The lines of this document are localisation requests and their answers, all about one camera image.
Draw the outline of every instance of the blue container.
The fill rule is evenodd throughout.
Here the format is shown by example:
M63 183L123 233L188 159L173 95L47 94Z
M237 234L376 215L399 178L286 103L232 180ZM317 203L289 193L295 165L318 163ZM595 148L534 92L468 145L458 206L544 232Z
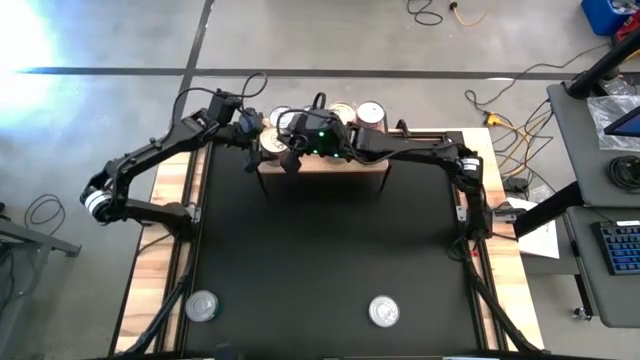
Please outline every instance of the blue container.
M622 27L631 14L618 14L613 10L611 0L582 0L584 10L593 32L611 36Z

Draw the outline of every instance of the metal can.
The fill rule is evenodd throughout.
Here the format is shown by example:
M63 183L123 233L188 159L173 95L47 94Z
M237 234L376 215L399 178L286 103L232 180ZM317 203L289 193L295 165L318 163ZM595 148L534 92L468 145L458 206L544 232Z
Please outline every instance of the metal can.
M366 101L358 106L356 110L358 124L364 127L377 127L381 121L384 121L387 114L382 105L375 101Z
M185 312L193 322L209 321L218 312L218 298L207 290L196 291L187 299Z
M274 158L272 161L267 161L268 164L274 166L279 164L278 160L287 151L286 145L278 140L278 131L275 127L268 127L262 130L260 133L260 148Z
M398 322L400 310L398 304L388 296L380 295L369 304L369 317L379 327L391 327Z
M348 122L356 120L356 108L346 101L336 101L329 105L327 110L334 112L346 125Z
M278 117L280 117L280 114L282 114L287 110L291 110L291 108L286 105L277 106L273 110L271 110L271 113L269 114L269 125L275 127L278 123ZM291 113L285 114L280 119L280 129L284 129L289 125L289 123L293 119L293 115L295 115L295 113L291 112Z

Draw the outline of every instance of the yellow cable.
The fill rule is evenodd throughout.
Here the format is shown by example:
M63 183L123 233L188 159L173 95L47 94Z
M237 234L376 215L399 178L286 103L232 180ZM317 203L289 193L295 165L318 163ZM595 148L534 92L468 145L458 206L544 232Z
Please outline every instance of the yellow cable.
M459 22L460 24L462 24L462 25L464 25L464 26L474 26L474 25L479 24L482 20L484 20L484 18L489 14L489 9L487 9L487 10L484 12L484 14L482 14L482 16L480 17L480 19L478 19L478 20L476 20L476 21L474 21L474 22L471 22L471 23L467 23L467 22L465 22L464 20L462 20L462 18L460 17L460 14L458 13L458 8L457 8L457 7L454 7L454 8L453 8L453 14L456 16L456 19L458 19L458 22Z
M535 117L534 119L539 119L536 123L533 124L533 126L531 127L531 131L535 130L536 127L538 127L540 124L542 124L545 120L545 116L547 114L540 114L539 116ZM504 165L507 160L509 160L510 157L513 156L513 154L516 152L516 150L518 150L518 148L520 148L520 145L522 144L522 142L526 142L527 143L527 153L525 154L525 163L528 162L529 160L531 160L529 157L531 156L531 146L529 146L531 140L533 139L533 136L528 136L524 131L518 129L518 128L514 128L513 126L509 126L507 124L505 124L506 126L508 126L510 129L518 131L520 133L521 136L523 136L523 139L520 140L518 142L518 144L516 144L516 146L511 150L511 152L509 153L509 155L507 155L504 160L502 161L502 163L500 163L500 165L498 165L498 168L500 168L502 165ZM506 174L502 174L503 176L506 177L511 177L511 176L515 176L520 174L521 172L523 172L526 169L526 166L523 164L521 164L520 166L518 166L517 168L513 169L512 171L506 173Z
M533 123L533 126L531 127L531 131L535 130L536 127L538 127L540 124L543 123L543 121L545 120L545 116L547 114L540 114L538 116L536 116L535 118L531 119L531 120L537 120L535 123ZM513 154L520 148L520 145L522 145L522 143L526 143L527 144L527 153L525 154L525 159L526 161L529 161L529 157L531 156L531 140L534 138L533 136L527 135L526 132L524 132L522 129L516 128L514 126L511 126L507 123L505 123L504 121L500 120L495 113L490 113L489 114L489 118L487 119L487 125L489 126L501 126L507 129L510 129L512 131L515 131L517 134L520 135L520 141L515 145L515 147L511 150L511 152L509 153L509 155L507 155L504 160L502 161L502 163L500 163L500 165L498 165L498 167L502 167L507 160L513 156ZM515 176L520 174L521 172L523 172L524 170L526 170L526 166L524 164L519 165L517 168L511 170L510 172L503 174L503 176L507 176L507 177L511 177L511 176Z

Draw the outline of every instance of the computer monitor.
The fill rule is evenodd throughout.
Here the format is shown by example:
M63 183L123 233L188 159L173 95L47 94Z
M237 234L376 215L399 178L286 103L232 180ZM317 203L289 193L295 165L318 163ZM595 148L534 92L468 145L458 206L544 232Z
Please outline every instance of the computer monitor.
M604 128L606 135L640 137L640 106Z

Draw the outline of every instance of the cable bundle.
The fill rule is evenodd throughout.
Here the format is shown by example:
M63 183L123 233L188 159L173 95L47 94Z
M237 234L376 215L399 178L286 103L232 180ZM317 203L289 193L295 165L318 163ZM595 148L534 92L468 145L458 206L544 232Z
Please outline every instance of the cable bundle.
M640 158L637 156L619 156L611 160L607 175L618 188L631 194L640 194Z

